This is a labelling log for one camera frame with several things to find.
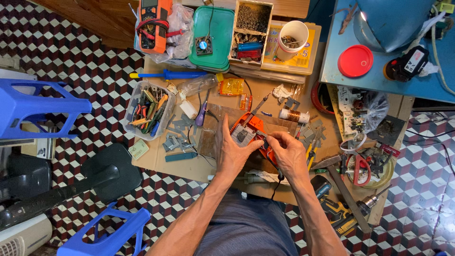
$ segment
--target multimeter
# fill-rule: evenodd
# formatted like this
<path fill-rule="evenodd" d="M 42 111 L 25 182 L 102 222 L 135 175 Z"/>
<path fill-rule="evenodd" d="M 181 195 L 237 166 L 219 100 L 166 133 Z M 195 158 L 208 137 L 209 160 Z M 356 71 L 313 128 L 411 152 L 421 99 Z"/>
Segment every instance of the multimeter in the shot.
<path fill-rule="evenodd" d="M 172 14 L 172 0 L 140 0 L 138 19 L 146 21 L 151 19 L 167 20 Z M 148 32 L 155 37 L 154 40 L 148 40 L 139 33 L 139 46 L 145 53 L 164 53 L 166 50 L 166 30 L 161 26 L 146 25 L 152 27 Z"/>

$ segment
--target wooden box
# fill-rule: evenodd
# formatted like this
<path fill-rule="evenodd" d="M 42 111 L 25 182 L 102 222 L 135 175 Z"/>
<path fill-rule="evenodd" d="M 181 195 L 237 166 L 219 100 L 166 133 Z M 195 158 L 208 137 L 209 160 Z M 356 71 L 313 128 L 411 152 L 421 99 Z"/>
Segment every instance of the wooden box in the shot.
<path fill-rule="evenodd" d="M 247 7 L 250 7 L 252 10 L 258 10 L 259 8 L 262 8 L 262 6 L 268 6 L 270 7 L 270 15 L 268 17 L 268 23 L 267 23 L 267 31 L 264 32 L 259 32 L 259 31 L 254 31 L 254 30 L 249 30 L 249 29 L 243 29 L 238 27 L 238 15 L 239 15 L 239 7 L 240 5 L 246 5 Z M 273 13 L 273 4 L 272 3 L 266 3 L 266 2 L 260 2 L 260 1 L 251 1 L 251 0 L 237 0 L 236 6 L 235 6 L 235 16 L 234 16 L 234 29 L 233 29 L 233 37 L 231 41 L 231 51 L 229 53 L 228 59 L 229 59 L 229 64 L 230 65 L 235 65 L 235 66 L 248 66 L 249 68 L 253 69 L 261 69 L 262 62 L 264 60 L 264 52 L 265 52 L 265 47 L 267 44 L 267 35 L 269 33 L 270 29 L 270 23 L 272 21 L 272 13 Z M 263 41 L 263 48 L 261 49 L 261 59 L 259 62 L 257 61 L 241 61 L 239 59 L 233 58 L 233 53 L 234 50 L 233 48 L 237 45 L 236 43 L 236 33 L 242 33 L 242 34 L 247 34 L 247 35 L 261 35 L 264 36 L 264 41 Z"/>

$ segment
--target green container lid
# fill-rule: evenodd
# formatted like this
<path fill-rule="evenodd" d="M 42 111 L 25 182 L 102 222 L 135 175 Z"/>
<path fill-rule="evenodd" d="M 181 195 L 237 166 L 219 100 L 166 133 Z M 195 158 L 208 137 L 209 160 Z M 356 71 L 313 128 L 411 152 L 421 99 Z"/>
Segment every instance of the green container lid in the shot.
<path fill-rule="evenodd" d="M 211 15 L 211 6 L 201 6 L 196 9 L 194 12 L 194 38 L 207 35 Z M 213 53 L 198 56 L 196 55 L 196 45 L 193 44 L 190 55 L 191 63 L 219 70 L 225 70 L 226 66 L 229 67 L 228 55 L 231 48 L 233 27 L 234 11 L 215 7 L 210 24 Z"/>

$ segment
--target red lid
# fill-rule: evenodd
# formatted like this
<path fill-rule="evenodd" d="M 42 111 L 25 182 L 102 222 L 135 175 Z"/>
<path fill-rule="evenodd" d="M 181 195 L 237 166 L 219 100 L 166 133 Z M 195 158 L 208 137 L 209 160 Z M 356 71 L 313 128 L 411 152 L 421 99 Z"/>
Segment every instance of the red lid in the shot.
<path fill-rule="evenodd" d="M 366 74 L 373 65 L 373 53 L 363 45 L 351 46 L 338 58 L 338 69 L 347 77 Z"/>

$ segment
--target yellow package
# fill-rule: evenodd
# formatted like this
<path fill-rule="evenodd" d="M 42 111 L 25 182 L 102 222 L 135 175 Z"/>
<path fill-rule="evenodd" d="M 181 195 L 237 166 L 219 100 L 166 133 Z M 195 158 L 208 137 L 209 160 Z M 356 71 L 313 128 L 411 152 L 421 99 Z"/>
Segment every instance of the yellow package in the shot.
<path fill-rule="evenodd" d="M 218 94 L 225 96 L 238 96 L 243 93 L 244 79 L 225 78 L 218 83 Z"/>

